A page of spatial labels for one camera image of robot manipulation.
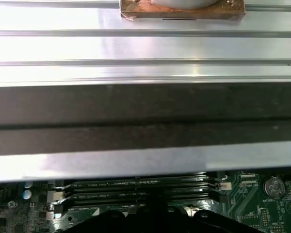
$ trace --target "black plastic part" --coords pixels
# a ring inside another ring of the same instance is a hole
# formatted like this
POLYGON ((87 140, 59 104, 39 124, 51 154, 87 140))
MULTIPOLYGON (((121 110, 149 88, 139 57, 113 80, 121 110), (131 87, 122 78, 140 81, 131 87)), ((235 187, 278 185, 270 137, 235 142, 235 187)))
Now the black plastic part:
POLYGON ((219 230, 225 233, 261 233, 260 231, 234 221, 230 218, 216 214, 209 210, 201 210, 194 215, 195 225, 199 223, 213 227, 214 230, 219 230))
POLYGON ((210 198, 220 203, 228 203, 228 195, 216 191, 210 192, 210 198))
POLYGON ((226 176, 225 171, 218 171, 218 172, 207 172, 207 175, 210 178, 218 178, 218 179, 223 179, 226 176))
POLYGON ((64 213, 64 206, 62 204, 54 205, 54 214, 63 214, 63 213, 64 213))

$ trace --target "electronic component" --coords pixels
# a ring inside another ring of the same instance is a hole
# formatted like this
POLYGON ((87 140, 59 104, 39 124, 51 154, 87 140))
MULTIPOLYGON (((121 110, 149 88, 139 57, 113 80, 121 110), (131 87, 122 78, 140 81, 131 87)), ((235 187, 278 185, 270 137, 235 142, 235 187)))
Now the electronic component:
POLYGON ((29 200, 32 197, 32 192, 30 190, 25 190, 22 196, 23 196, 23 199, 29 200))
POLYGON ((286 193, 285 184, 280 178, 271 177, 263 185, 265 194, 273 199, 280 199, 286 193))
POLYGON ((23 233, 24 232, 24 225, 15 225, 14 226, 14 233, 23 233))
POLYGON ((226 174, 224 179, 217 178, 217 173, 200 173, 61 181, 52 186, 34 182, 34 188, 29 189, 24 183, 0 184, 0 233, 53 233, 61 229, 59 233, 110 209, 122 213, 138 209, 146 195, 158 191, 169 205, 189 208, 191 215, 201 209, 212 210, 267 233, 291 232, 291 181, 236 171, 226 174), (279 199, 270 197, 264 191, 264 187, 270 190, 270 185, 286 194, 279 199), (23 198, 25 191, 32 193, 29 199, 23 198))
POLYGON ((220 188, 222 191, 232 190, 232 183, 231 182, 220 183, 220 188))
POLYGON ((32 181, 27 181, 24 184, 24 188, 31 188, 33 186, 33 182, 32 181))

